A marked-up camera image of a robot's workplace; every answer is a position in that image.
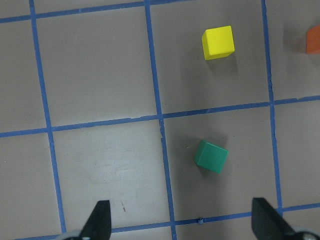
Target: gray floor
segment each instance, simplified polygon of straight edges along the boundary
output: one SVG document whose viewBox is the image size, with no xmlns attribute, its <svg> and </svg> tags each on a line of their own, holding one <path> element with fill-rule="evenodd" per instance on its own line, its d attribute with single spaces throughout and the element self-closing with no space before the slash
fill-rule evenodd
<svg viewBox="0 0 320 240">
<path fill-rule="evenodd" d="M 37 68 L 29 1 L 0 0 L 1 239 L 80 229 L 102 199 L 113 240 L 171 240 L 173 229 L 179 240 L 253 240 L 252 197 L 320 231 L 320 55 L 305 54 L 320 2 L 266 0 L 265 49 L 264 1 L 151 1 L 156 72 L 144 3 L 133 2 L 34 0 Z M 203 32 L 226 25 L 235 53 L 205 61 Z M 229 150 L 221 174 L 193 162 L 201 139 Z"/>
</svg>

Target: cube top face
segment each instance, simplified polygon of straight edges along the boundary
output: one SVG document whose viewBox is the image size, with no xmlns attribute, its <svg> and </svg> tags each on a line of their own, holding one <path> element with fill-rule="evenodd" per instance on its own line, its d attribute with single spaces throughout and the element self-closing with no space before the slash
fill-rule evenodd
<svg viewBox="0 0 320 240">
<path fill-rule="evenodd" d="M 307 54 L 320 54 L 320 25 L 311 28 L 307 32 Z"/>
<path fill-rule="evenodd" d="M 228 150 L 202 140 L 199 144 L 194 161 L 199 167 L 219 174 L 224 167 L 228 153 Z"/>
<path fill-rule="evenodd" d="M 206 60 L 227 57 L 235 51 L 231 26 L 205 30 L 202 45 Z"/>
</svg>

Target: green cube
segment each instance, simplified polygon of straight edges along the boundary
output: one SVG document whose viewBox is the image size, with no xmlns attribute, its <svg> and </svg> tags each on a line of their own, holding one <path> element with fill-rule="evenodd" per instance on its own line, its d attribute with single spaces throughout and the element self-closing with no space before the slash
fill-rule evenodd
<svg viewBox="0 0 320 240">
<path fill-rule="evenodd" d="M 228 150 L 202 140 L 194 157 L 194 161 L 199 167 L 219 174 L 224 168 L 228 153 Z"/>
</svg>

